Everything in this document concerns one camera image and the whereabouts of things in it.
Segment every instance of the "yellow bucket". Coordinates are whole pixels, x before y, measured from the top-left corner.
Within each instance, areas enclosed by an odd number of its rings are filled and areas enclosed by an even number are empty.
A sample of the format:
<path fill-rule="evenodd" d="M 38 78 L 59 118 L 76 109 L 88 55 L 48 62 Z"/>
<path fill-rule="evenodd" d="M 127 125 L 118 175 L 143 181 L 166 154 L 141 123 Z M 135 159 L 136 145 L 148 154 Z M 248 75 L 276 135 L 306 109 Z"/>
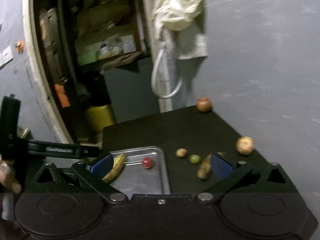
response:
<path fill-rule="evenodd" d="M 92 128 L 97 133 L 102 132 L 104 127 L 115 123 L 111 105 L 90 106 L 85 114 Z"/>

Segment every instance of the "white switch plate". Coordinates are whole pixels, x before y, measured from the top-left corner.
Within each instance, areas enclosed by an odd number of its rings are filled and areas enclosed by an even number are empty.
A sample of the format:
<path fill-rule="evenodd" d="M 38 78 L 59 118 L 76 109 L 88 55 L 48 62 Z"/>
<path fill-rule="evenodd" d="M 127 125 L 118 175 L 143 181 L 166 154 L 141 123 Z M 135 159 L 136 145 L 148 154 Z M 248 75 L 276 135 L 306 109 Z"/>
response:
<path fill-rule="evenodd" d="M 11 46 L 7 47 L 0 53 L 0 67 L 13 59 Z"/>

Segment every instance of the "dark wooden table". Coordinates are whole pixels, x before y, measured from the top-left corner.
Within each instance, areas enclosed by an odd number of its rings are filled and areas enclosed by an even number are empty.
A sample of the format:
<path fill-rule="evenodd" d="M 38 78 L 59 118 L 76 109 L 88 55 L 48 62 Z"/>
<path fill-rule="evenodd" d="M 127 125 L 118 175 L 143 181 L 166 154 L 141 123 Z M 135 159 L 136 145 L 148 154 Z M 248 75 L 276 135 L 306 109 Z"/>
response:
<path fill-rule="evenodd" d="M 196 175 L 199 165 L 188 158 L 175 155 L 178 148 L 188 150 L 188 155 L 205 157 L 214 152 L 225 152 L 231 161 L 246 161 L 257 169 L 267 166 L 267 161 L 254 151 L 250 156 L 238 154 L 235 144 L 240 135 L 214 112 L 199 113 L 194 106 L 139 118 L 106 127 L 102 147 L 118 151 L 144 146 L 158 146 L 164 151 L 171 192 L 196 194 L 215 183 L 211 174 L 203 182 Z"/>

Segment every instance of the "metal tray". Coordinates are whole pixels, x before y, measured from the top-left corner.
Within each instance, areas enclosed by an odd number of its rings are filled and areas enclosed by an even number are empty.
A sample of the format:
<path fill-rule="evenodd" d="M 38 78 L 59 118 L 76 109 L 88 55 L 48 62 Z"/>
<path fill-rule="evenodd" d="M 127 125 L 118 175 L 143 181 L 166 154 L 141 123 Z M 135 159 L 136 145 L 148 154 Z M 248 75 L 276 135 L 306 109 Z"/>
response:
<path fill-rule="evenodd" d="M 133 194 L 170 194 L 170 184 L 163 151 L 154 146 L 111 152 L 114 157 L 120 153 L 126 156 L 125 166 L 118 178 L 110 185 L 130 199 Z M 141 165 L 143 158 L 153 160 L 152 169 Z"/>

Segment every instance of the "green fruit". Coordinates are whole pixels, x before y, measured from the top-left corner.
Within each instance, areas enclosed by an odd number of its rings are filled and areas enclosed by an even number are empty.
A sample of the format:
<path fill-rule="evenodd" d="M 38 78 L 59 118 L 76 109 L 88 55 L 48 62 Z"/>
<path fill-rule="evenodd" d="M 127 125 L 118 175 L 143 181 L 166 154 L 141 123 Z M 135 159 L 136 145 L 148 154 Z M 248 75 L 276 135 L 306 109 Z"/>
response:
<path fill-rule="evenodd" d="M 191 156 L 189 157 L 189 161 L 190 161 L 191 163 L 193 163 L 193 164 L 199 163 L 200 160 L 201 160 L 201 158 L 200 158 L 199 155 L 193 154 L 193 155 L 191 155 Z"/>

